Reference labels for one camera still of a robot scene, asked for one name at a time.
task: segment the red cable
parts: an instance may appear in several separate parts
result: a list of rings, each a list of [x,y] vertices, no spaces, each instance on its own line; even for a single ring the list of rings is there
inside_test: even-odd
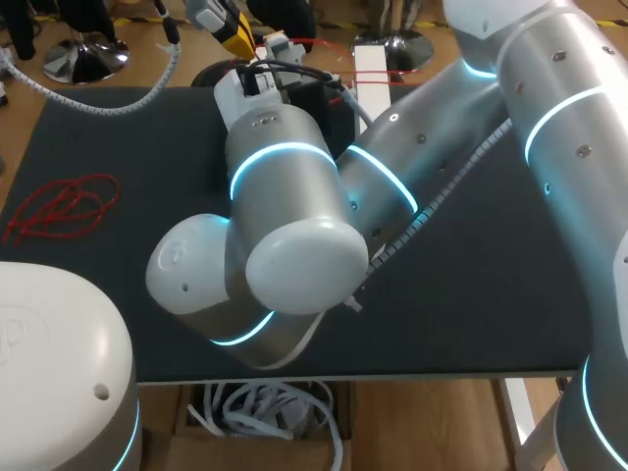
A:
[[[82,186],[92,181],[106,181],[110,183],[115,189],[112,198],[103,204],[98,194],[84,190]],[[57,187],[59,187],[60,190],[52,200],[43,204],[30,218],[21,220],[27,207],[32,205],[35,200],[46,192]],[[119,198],[120,185],[118,181],[106,174],[92,174],[76,180],[57,180],[47,183],[20,205],[13,219],[9,222],[7,230],[2,237],[2,241],[9,241],[13,229],[19,229],[15,245],[18,245],[24,236],[54,239],[69,239],[82,236],[92,231],[102,221],[105,213],[113,207]],[[85,200],[94,202],[97,209],[86,212],[75,212],[78,205]],[[87,226],[73,232],[51,232],[49,230],[50,225],[53,224],[58,225],[60,223],[78,222],[90,219],[92,221],[90,221]]]
[[[412,72],[408,72],[408,71],[357,71],[355,69],[355,63],[353,62],[353,58],[351,57],[350,54],[348,54],[341,46],[341,44],[337,43],[337,42],[330,42],[330,41],[325,41],[323,39],[317,39],[317,38],[311,38],[311,37],[292,37],[290,39],[291,41],[297,43],[297,44],[319,44],[325,47],[328,47],[330,49],[335,50],[340,56],[343,56],[344,59],[346,59],[348,61],[348,63],[351,66],[351,71],[327,71],[330,72],[332,74],[352,74],[353,75],[353,81],[355,83],[380,83],[380,84],[388,84],[390,85],[391,83],[393,84],[398,84],[400,82],[398,81],[364,81],[364,80],[358,80],[357,79],[357,75],[358,74],[388,74],[388,75],[392,75],[392,74],[399,74],[399,75],[406,75],[406,74],[413,74]]]

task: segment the end effector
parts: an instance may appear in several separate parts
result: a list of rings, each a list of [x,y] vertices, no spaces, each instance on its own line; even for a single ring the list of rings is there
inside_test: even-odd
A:
[[[187,0],[185,15],[198,29],[211,32],[229,52],[248,61],[255,57],[248,21],[232,0]]]

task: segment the yellow object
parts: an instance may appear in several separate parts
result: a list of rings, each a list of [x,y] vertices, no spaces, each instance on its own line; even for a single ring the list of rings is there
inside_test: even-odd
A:
[[[242,12],[239,14],[239,19],[241,25],[236,25],[237,32],[228,39],[221,41],[221,44],[232,54],[250,61],[255,57],[255,44],[251,43],[253,37],[251,26]]]

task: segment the bundle of white cables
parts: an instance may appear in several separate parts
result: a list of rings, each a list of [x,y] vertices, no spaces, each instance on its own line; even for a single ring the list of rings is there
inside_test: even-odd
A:
[[[137,111],[148,103],[153,101],[155,97],[166,87],[168,80],[172,76],[175,71],[175,67],[177,62],[179,61],[179,56],[181,54],[181,46],[179,44],[170,44],[168,47],[164,48],[170,54],[170,61],[168,61],[168,66],[166,66],[166,70],[159,78],[155,86],[151,88],[151,90],[146,93],[140,100],[132,103],[131,105],[123,106],[120,108],[98,108],[95,106],[85,105],[84,103],[79,103],[75,100],[67,98],[59,93],[55,93],[52,90],[49,90],[45,86],[40,85],[36,81],[28,78],[24,73],[20,72],[16,66],[14,66],[10,61],[10,56],[7,54],[5,50],[0,48],[0,69],[4,68],[9,73],[14,76],[17,80],[25,83],[33,90],[47,96],[51,100],[54,100],[63,105],[70,106],[79,111],[83,111],[85,113],[89,113],[91,115],[99,115],[99,116],[120,116],[125,115],[127,113],[131,113],[133,111]]]
[[[191,404],[187,410],[205,429],[218,437],[250,436],[293,440],[303,437],[310,429],[312,421],[316,421],[317,429],[329,424],[335,450],[332,471],[340,471],[342,440],[333,413],[334,397],[325,383],[313,383],[325,391],[329,400],[327,404],[310,392],[285,383],[264,381],[247,383],[230,394],[222,404],[221,422],[224,426],[221,428],[215,419],[220,413],[226,383],[210,383],[205,386],[203,394],[203,414]],[[283,414],[287,407],[290,412],[300,408],[296,420],[293,413]],[[325,419],[322,422],[317,421],[314,408],[323,413]],[[278,419],[282,414],[283,420],[280,421]],[[285,422],[283,427],[280,427],[280,422]]]

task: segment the coiled red wire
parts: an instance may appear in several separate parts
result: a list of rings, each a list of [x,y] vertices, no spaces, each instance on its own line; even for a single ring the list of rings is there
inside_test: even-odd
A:
[[[102,198],[97,193],[83,188],[86,183],[97,181],[108,183],[114,189],[113,196],[105,203],[103,203]],[[59,191],[54,198],[46,201],[31,216],[23,219],[27,208],[35,205],[37,202],[41,202],[44,195],[50,194],[56,188]],[[2,236],[2,242],[8,242],[15,233],[17,233],[14,240],[15,245],[20,244],[25,236],[52,239],[69,239],[83,236],[93,231],[100,224],[107,211],[116,204],[119,198],[120,184],[114,177],[107,174],[91,174],[76,180],[57,180],[47,183],[20,205]],[[82,204],[84,202],[94,204],[96,209],[84,211],[84,204]],[[81,221],[85,221],[87,224],[75,231],[63,232],[57,229],[63,223],[79,223]]]

